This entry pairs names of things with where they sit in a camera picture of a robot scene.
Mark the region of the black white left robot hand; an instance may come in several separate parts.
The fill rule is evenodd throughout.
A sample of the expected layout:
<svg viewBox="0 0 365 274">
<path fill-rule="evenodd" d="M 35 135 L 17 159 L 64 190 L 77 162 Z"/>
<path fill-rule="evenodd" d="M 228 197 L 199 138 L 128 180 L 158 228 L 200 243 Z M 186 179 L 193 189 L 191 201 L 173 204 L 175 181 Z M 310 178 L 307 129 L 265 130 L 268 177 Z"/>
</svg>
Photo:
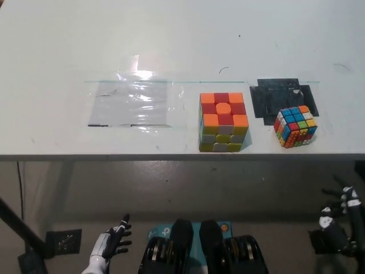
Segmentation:
<svg viewBox="0 0 365 274">
<path fill-rule="evenodd" d="M 128 251 L 124 246 L 132 244 L 130 240 L 123 240 L 123 237 L 131 235 L 131 225 L 129 224 L 130 215 L 126 214 L 117 226 L 110 228 L 100 234 L 93 249 L 91 256 L 99 256 L 104 260 L 110 260 L 119 253 Z"/>
</svg>

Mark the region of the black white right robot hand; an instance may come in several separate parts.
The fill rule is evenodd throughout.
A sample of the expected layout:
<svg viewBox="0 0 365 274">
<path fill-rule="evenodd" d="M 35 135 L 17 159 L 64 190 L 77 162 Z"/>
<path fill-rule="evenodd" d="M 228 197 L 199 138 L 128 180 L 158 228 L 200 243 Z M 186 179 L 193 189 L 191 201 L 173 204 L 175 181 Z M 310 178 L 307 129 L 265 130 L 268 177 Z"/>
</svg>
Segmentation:
<svg viewBox="0 0 365 274">
<path fill-rule="evenodd" d="M 333 179 L 339 183 L 342 190 L 322 190 L 324 194 L 334 196 L 338 200 L 330 202 L 321 210 L 319 218 L 321 231 L 337 252 L 345 256 L 362 256 L 364 255 L 364 207 L 362 201 L 353 186 L 347 184 L 337 175 L 334 175 Z M 348 217 L 352 229 L 351 237 L 346 236 L 337 222 L 337 219 L 342 216 Z"/>
</svg>

